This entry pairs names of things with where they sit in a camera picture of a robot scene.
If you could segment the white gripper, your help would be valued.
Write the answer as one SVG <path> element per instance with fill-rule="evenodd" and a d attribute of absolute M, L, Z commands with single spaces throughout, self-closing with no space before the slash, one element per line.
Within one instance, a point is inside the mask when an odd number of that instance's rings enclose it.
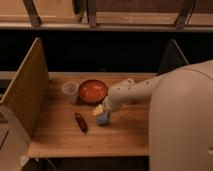
<path fill-rule="evenodd" d="M 106 97 L 103 100 L 102 104 L 99 104 L 93 111 L 92 111 L 92 115 L 93 116 L 98 116 L 100 115 L 102 112 L 107 112 L 108 114 L 112 113 L 112 102 L 110 100 L 109 97 Z"/>

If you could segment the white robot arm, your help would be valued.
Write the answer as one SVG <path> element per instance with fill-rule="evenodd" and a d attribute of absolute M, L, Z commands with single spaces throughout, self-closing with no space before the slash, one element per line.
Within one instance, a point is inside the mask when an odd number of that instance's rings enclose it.
<path fill-rule="evenodd" d="M 213 171 L 213 60 L 110 87 L 93 110 L 100 125 L 129 101 L 150 100 L 150 171 Z"/>

